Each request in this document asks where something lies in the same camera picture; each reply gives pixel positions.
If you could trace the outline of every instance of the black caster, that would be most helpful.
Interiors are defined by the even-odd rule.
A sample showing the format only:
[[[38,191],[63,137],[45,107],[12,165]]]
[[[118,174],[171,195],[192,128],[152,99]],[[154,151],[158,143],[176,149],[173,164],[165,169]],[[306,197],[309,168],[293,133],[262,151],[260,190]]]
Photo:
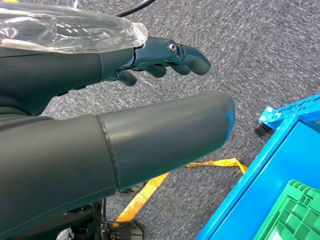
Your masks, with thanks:
[[[126,189],[118,191],[118,193],[120,193],[120,194],[134,194],[134,193],[137,193],[140,190],[143,189],[144,186],[146,186],[146,184],[147,184],[147,183],[146,182],[142,182],[142,183],[140,183],[140,184],[132,186],[131,188],[126,188]]]
[[[266,124],[260,123],[259,126],[256,127],[254,129],[255,134],[258,135],[259,137],[263,137],[268,133],[270,133],[272,129],[271,127],[269,127]]]
[[[133,221],[109,222],[102,234],[103,240],[143,240],[143,230]]]

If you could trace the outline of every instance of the orange tape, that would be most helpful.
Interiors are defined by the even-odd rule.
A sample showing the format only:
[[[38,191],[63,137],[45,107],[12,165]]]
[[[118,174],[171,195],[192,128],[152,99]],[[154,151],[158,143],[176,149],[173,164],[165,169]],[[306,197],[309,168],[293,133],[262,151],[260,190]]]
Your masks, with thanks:
[[[169,173],[165,173],[148,181],[143,189],[138,192],[132,201],[131,201],[122,214],[120,214],[116,222],[128,222],[132,221],[141,208],[143,207],[148,199],[149,199],[157,188]]]
[[[205,162],[191,162],[189,164],[186,164],[186,167],[192,168],[192,167],[204,167],[204,166],[220,166],[220,167],[232,167],[232,166],[238,166],[245,174],[248,167],[241,164],[235,157],[229,158],[229,159],[223,159],[219,161],[205,161]]]

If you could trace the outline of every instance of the gray prosthetic arm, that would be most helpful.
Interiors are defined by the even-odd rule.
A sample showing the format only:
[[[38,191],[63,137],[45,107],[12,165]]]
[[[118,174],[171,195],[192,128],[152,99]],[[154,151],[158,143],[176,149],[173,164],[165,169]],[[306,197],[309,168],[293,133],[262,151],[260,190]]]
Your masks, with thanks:
[[[69,90],[134,84],[126,70],[210,69],[195,48],[171,40],[103,54],[0,53],[0,239],[201,158],[221,147],[234,123],[233,101],[220,92],[67,120],[37,116]]]

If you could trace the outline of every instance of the metal bolt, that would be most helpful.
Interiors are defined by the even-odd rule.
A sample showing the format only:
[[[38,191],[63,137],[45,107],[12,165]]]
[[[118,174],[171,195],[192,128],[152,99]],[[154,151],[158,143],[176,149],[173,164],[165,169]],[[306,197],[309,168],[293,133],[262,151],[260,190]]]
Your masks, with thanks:
[[[169,48],[169,51],[173,54],[177,53],[177,46],[174,43],[170,43],[168,48]]]

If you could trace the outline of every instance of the blue shelf frame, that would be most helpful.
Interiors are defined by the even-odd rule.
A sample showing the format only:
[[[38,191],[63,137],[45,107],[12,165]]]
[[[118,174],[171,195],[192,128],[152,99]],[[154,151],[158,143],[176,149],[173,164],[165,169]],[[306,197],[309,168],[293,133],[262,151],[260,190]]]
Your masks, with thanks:
[[[266,106],[259,122],[277,130],[285,119],[294,117],[306,123],[320,120],[320,93],[278,109]]]
[[[301,126],[305,126],[306,128],[312,129],[320,134],[320,125],[315,123],[318,120],[320,120],[320,93],[278,109],[271,106],[266,107],[259,118],[259,121],[274,129],[274,134],[195,239],[217,239],[217,236],[221,235],[219,233],[219,229],[221,229],[223,224],[229,224],[226,223],[226,219],[229,213],[234,211],[237,205],[238,205],[241,198],[242,198],[252,183],[257,181],[260,173],[269,163],[269,160],[272,159],[282,144],[285,142],[288,136],[292,133],[294,129],[297,129],[297,125],[300,128]],[[303,135],[304,131],[305,130],[300,130],[300,134]],[[235,238],[232,234],[232,229],[230,229],[230,232],[226,233],[225,239],[229,239],[229,235],[230,235],[229,237],[232,237],[232,239],[240,239]]]

